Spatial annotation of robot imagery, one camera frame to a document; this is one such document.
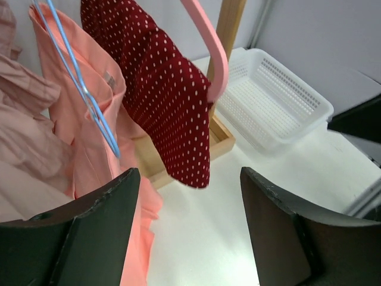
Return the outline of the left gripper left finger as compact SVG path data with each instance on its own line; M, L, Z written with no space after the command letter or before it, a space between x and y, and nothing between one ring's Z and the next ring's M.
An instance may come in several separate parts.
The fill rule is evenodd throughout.
M131 168L61 207L1 223L1 284L118 285L139 184Z

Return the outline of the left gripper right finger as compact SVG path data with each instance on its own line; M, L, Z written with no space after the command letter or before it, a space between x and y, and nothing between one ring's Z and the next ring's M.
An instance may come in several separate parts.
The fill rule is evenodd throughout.
M241 193L261 285L379 285L380 223L334 212L250 167Z

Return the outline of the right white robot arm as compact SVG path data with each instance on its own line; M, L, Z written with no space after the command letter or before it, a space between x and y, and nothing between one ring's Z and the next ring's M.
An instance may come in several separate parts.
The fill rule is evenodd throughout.
M337 115L327 123L327 129L358 141L371 142L380 148L380 94L359 103ZM380 168L380 150L376 155L355 146L378 168Z

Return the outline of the red polka dot skirt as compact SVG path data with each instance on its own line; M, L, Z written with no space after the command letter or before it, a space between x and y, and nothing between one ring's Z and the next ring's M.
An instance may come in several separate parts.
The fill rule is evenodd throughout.
M82 1L83 29L119 65L123 105L151 138L167 173L205 188L210 181L210 81L135 1Z

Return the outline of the pink plastic hanger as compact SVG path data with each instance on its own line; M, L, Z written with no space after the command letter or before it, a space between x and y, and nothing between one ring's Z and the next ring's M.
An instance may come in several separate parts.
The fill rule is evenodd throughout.
M208 102L216 102L223 94L228 83L229 66L225 50L199 1L181 0L181 3L194 22L210 52L210 57L214 64L214 78L208 89L207 98Z

